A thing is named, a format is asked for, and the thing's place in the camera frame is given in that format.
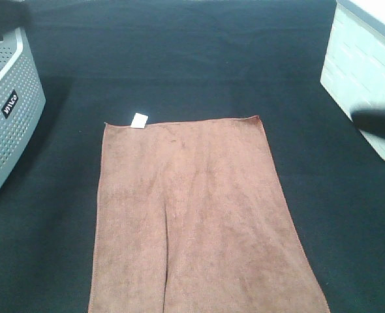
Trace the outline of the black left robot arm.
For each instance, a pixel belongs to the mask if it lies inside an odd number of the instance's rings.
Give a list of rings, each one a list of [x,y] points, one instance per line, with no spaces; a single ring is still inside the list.
[[[31,23],[29,7],[23,1],[0,1],[0,40],[5,33]]]

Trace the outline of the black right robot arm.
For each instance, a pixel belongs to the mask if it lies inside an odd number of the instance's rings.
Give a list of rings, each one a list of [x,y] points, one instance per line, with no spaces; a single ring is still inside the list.
[[[356,108],[351,111],[350,118],[359,131],[385,140],[385,103],[376,103],[375,107],[370,108]]]

